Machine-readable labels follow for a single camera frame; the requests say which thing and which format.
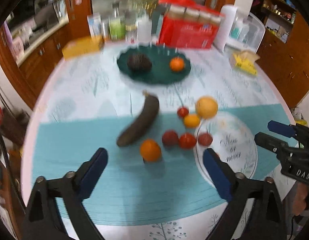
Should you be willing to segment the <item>tree pattern tablecloth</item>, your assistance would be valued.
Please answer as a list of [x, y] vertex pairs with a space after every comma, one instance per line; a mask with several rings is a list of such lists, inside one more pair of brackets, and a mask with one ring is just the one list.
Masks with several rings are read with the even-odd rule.
[[103, 147], [109, 162], [84, 205], [106, 239], [204, 239], [226, 204], [219, 198], [202, 164], [202, 149], [162, 148], [162, 159], [144, 163], [140, 142], [119, 148], [120, 132], [139, 114], [143, 92], [155, 94], [160, 111], [144, 136], [161, 143], [169, 129], [186, 132], [180, 106], [195, 110], [202, 96], [213, 97], [218, 114], [192, 134], [208, 131], [213, 149], [246, 177], [275, 180], [281, 198], [294, 180], [283, 176], [276, 156], [254, 144], [275, 120], [292, 115], [270, 79], [233, 69], [216, 49], [186, 50], [190, 74], [179, 83], [147, 85], [121, 74], [117, 58], [126, 43], [97, 53], [62, 60], [37, 100], [27, 129], [22, 161], [22, 194], [28, 200], [39, 176], [63, 177]]

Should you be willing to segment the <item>silver metal can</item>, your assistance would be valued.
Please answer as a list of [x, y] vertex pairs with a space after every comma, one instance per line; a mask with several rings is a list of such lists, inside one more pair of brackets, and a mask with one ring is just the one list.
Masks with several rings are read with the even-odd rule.
[[110, 28], [108, 20], [101, 21], [100, 32], [105, 41], [108, 41], [110, 39]]

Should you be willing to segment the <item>overripe dark banana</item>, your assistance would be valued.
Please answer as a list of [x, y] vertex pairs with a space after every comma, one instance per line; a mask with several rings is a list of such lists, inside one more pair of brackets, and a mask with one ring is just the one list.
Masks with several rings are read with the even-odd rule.
[[159, 99], [155, 94], [143, 90], [144, 105], [141, 113], [117, 137], [117, 146], [126, 147], [138, 141], [153, 125], [159, 113]]

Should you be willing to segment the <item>dark red plum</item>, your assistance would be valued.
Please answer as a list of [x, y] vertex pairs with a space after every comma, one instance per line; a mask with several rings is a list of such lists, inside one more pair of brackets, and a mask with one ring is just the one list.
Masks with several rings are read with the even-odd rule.
[[172, 147], [178, 145], [179, 137], [174, 130], [167, 130], [161, 137], [164, 146]]
[[213, 142], [213, 137], [209, 133], [200, 133], [197, 137], [197, 142], [201, 146], [210, 146]]

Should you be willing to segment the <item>small yellow-orange citrus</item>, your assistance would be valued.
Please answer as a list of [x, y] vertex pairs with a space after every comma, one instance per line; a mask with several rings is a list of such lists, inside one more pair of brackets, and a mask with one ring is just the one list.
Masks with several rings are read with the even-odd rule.
[[187, 128], [196, 128], [199, 126], [201, 119], [197, 114], [188, 114], [183, 119], [183, 124]]

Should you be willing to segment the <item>red package with jars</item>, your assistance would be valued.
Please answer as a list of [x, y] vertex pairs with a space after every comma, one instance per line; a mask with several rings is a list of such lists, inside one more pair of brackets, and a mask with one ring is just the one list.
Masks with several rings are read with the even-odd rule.
[[225, 14], [194, 0], [158, 0], [169, 8], [163, 17], [158, 44], [174, 48], [209, 49]]

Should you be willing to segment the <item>white blue carton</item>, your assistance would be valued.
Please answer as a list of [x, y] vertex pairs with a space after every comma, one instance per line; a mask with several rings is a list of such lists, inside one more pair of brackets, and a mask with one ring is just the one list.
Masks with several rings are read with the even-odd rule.
[[87, 16], [88, 27], [91, 37], [101, 35], [101, 17], [99, 13]]

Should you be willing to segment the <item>dark avocado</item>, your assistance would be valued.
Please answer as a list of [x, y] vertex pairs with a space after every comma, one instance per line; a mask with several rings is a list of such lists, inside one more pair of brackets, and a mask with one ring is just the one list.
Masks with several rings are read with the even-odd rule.
[[132, 54], [127, 60], [127, 66], [132, 72], [149, 72], [152, 62], [145, 54]]

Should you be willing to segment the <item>white countertop appliance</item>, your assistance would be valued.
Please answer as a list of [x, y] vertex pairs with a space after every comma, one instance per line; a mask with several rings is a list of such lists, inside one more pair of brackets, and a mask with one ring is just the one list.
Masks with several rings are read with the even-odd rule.
[[221, 8], [224, 19], [214, 39], [214, 46], [221, 52], [250, 50], [257, 52], [265, 35], [265, 26], [252, 13], [246, 14], [239, 7], [224, 5]]

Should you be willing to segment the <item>dark green scalloped plate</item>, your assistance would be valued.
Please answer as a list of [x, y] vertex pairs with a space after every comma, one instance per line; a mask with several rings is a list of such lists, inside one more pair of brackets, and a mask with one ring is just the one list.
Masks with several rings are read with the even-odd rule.
[[[132, 72], [127, 66], [127, 60], [132, 54], [145, 54], [152, 62], [149, 72]], [[181, 72], [173, 72], [169, 63], [174, 57], [181, 57], [185, 62], [185, 68]], [[191, 63], [182, 53], [175, 49], [163, 46], [137, 46], [129, 47], [117, 58], [117, 66], [122, 74], [131, 80], [149, 85], [170, 85], [184, 80], [191, 71]]]

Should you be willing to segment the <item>large yellow orange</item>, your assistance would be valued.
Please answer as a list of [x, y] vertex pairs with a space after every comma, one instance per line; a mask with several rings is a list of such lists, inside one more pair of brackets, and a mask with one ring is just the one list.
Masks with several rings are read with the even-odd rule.
[[195, 110], [202, 119], [211, 119], [218, 112], [218, 104], [211, 96], [203, 96], [197, 100]]

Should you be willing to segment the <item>small glass jar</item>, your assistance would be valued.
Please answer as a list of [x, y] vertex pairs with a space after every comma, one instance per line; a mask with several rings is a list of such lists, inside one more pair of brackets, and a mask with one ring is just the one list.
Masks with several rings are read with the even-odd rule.
[[136, 24], [126, 25], [126, 41], [129, 43], [135, 43], [137, 41], [138, 28]]

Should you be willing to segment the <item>white squeeze bottle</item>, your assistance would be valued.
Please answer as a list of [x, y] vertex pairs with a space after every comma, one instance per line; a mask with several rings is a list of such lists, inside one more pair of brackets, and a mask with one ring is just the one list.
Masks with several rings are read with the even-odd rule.
[[137, 29], [137, 38], [139, 42], [146, 43], [151, 41], [152, 21], [147, 15], [137, 20]]

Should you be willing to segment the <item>red cherry tomato top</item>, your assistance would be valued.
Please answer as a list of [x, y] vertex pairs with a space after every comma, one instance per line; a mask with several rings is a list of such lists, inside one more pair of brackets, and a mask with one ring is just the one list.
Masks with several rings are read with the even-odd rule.
[[189, 114], [189, 109], [187, 107], [182, 106], [182, 107], [179, 107], [179, 109], [177, 110], [177, 115], [181, 119], [185, 118], [188, 114]]

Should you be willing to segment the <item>orange tangerine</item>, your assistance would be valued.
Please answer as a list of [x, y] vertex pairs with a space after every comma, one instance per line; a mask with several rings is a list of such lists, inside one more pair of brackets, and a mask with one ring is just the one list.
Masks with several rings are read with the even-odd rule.
[[171, 59], [169, 67], [173, 72], [181, 72], [185, 68], [185, 62], [181, 57], [174, 57]]
[[139, 152], [146, 162], [156, 162], [161, 158], [161, 148], [153, 139], [144, 140]]

